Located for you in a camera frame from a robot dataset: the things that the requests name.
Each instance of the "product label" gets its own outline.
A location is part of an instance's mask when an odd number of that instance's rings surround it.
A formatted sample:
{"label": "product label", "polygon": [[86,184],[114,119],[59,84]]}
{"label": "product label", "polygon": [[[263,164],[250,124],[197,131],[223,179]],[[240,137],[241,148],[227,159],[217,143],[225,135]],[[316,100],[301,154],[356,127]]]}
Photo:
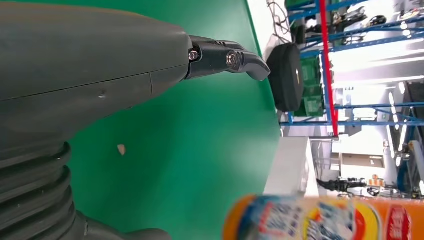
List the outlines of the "product label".
{"label": "product label", "polygon": [[411,217],[404,207],[394,205],[390,208],[386,229],[387,240],[411,239]]}
{"label": "product label", "polygon": [[[392,212],[392,235],[385,239],[408,240],[406,211],[394,207]],[[380,240],[382,232],[381,216],[366,202],[260,196],[245,212],[238,239]]]}

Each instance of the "green crate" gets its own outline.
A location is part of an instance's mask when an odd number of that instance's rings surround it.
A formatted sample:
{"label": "green crate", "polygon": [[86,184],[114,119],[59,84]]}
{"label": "green crate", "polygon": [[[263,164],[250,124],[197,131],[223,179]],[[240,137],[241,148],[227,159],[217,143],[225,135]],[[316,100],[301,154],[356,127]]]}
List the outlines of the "green crate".
{"label": "green crate", "polygon": [[295,117],[307,117],[306,108],[305,108],[305,101],[302,99],[302,102],[300,103],[299,110],[293,112],[293,116]]}
{"label": "green crate", "polygon": [[303,98],[307,117],[324,116],[324,96],[307,96]]}
{"label": "green crate", "polygon": [[317,85],[321,82],[320,62],[317,57],[304,58],[300,61],[302,66],[303,85]]}
{"label": "green crate", "polygon": [[291,7],[294,5],[298,5],[298,4],[303,4],[303,3],[307,3],[310,2],[311,0],[286,0],[285,1],[285,6],[286,7]]}
{"label": "green crate", "polygon": [[322,96],[324,94],[323,91],[324,90],[321,84],[304,86],[302,97],[305,98],[305,97]]}

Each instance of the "small debris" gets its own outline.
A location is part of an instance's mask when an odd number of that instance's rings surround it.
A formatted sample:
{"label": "small debris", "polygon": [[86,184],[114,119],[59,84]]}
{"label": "small debris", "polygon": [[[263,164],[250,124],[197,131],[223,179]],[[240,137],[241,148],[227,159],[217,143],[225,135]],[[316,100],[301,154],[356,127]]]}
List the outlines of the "small debris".
{"label": "small debris", "polygon": [[118,145],[118,151],[119,151],[119,153],[123,156],[123,155],[125,154],[125,152],[127,151],[127,150],[125,149],[125,145],[124,145],[124,144],[119,144],[119,145]]}

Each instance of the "screw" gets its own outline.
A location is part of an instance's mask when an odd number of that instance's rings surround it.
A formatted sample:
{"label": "screw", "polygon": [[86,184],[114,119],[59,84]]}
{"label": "screw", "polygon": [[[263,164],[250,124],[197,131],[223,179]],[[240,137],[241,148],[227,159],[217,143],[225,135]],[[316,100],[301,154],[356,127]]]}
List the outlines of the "screw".
{"label": "screw", "polygon": [[234,52],[229,52],[226,55],[226,64],[228,66],[234,65],[236,63],[236,55],[234,54]]}
{"label": "screw", "polygon": [[194,61],[194,60],[198,59],[198,57],[199,57],[199,53],[195,50],[191,50],[188,53],[188,60],[190,60],[190,61]]}
{"label": "screw", "polygon": [[106,93],[103,90],[98,91],[98,98],[99,99],[105,99],[106,98]]}

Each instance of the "metal shelving rack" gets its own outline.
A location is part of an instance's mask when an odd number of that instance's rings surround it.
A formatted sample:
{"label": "metal shelving rack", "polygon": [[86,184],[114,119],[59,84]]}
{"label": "metal shelving rack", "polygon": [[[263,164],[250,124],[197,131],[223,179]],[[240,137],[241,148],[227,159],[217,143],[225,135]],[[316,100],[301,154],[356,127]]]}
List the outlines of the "metal shelving rack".
{"label": "metal shelving rack", "polygon": [[[370,0],[346,0],[335,4],[329,4],[326,6],[326,0],[312,0],[302,4],[289,7],[287,10],[291,13],[289,16],[290,21],[301,19],[304,17],[312,16],[315,14],[320,14],[321,22],[327,23],[327,11],[334,11],[339,8],[348,7],[354,4],[366,2]],[[281,122],[281,126],[332,126],[334,136],[339,135],[338,126],[396,126],[396,125],[407,125],[407,126],[424,126],[424,120],[418,119],[413,116],[406,116],[401,113],[395,113],[399,121],[338,121],[338,111],[346,109],[360,109],[360,108],[371,108],[378,112],[383,112],[386,114],[392,115],[391,112],[385,111],[382,108],[391,108],[391,107],[424,107],[424,102],[407,102],[399,104],[369,104],[369,105],[335,105],[333,99],[333,88],[332,88],[332,74],[330,69],[330,59],[329,53],[335,53],[345,50],[363,48],[368,46],[375,46],[387,43],[394,43],[399,41],[424,38],[424,27],[409,28],[411,35],[409,36],[397,36],[390,37],[385,39],[379,39],[374,41],[353,43],[349,45],[342,45],[331,47],[329,42],[334,42],[345,37],[354,36],[361,33],[368,33],[373,31],[402,31],[398,26],[401,24],[411,24],[424,21],[424,16],[418,16],[414,18],[406,19],[405,21],[391,22],[387,24],[365,27],[358,30],[346,31],[336,34],[330,34],[327,28],[327,24],[322,24],[322,36],[314,36],[308,38],[306,42],[308,45],[301,49],[301,57],[308,58],[314,56],[320,56],[322,63],[322,77],[324,85],[324,99],[325,99],[325,113],[327,121],[311,121],[316,119],[316,117],[310,117],[303,121],[294,121],[293,114],[288,113],[288,121]],[[318,50],[311,50],[312,47],[319,47]]]}

